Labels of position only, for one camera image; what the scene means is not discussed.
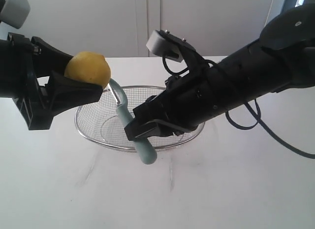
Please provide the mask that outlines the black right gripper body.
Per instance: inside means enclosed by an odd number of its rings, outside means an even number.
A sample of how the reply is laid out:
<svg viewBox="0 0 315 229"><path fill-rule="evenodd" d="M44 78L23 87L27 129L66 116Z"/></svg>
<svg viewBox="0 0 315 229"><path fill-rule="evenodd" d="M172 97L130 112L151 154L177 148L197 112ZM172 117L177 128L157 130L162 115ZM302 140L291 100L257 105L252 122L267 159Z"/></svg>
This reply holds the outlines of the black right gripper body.
<svg viewBox="0 0 315 229"><path fill-rule="evenodd" d="M157 119L177 131L192 131L234 107L234 64L191 59L186 75L171 73L157 97Z"/></svg>

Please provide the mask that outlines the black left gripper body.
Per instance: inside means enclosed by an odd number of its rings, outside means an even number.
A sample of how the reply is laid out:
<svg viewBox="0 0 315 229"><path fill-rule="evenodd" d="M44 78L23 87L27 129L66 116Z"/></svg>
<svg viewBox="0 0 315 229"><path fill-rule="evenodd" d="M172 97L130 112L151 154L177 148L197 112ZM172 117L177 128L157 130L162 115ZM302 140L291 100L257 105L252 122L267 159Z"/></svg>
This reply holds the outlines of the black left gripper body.
<svg viewBox="0 0 315 229"><path fill-rule="evenodd" d="M30 131L48 130L53 120L33 63L40 53L41 48L21 34L8 33L0 41L0 97L13 100Z"/></svg>

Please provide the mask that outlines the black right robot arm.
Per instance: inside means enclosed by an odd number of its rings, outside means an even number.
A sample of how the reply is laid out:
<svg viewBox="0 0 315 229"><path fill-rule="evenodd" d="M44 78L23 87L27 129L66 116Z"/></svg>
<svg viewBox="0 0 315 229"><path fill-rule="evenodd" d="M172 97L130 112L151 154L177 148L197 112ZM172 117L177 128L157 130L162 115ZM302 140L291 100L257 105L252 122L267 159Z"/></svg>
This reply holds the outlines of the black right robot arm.
<svg viewBox="0 0 315 229"><path fill-rule="evenodd" d="M315 84L315 6L292 8L270 21L260 37L215 65L183 39L154 31L150 50L185 61L188 73L169 77L165 90L134 108L129 140L181 135L267 93Z"/></svg>

